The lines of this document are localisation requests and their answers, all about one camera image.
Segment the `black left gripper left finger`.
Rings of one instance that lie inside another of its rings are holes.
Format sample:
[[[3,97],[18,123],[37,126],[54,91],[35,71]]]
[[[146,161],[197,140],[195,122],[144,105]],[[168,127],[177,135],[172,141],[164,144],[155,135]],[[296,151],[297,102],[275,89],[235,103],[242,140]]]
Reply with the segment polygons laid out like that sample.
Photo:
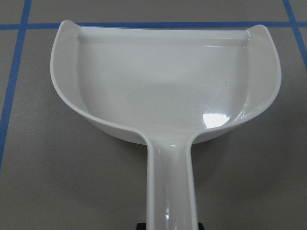
[[[136,230],[147,230],[146,223],[137,223]]]

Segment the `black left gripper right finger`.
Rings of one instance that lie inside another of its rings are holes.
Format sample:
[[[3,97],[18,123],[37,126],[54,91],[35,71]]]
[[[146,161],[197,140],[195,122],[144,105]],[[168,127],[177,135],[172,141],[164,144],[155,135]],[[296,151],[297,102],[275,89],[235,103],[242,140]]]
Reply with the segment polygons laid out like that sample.
[[[205,230],[204,225],[202,223],[198,223],[199,230]]]

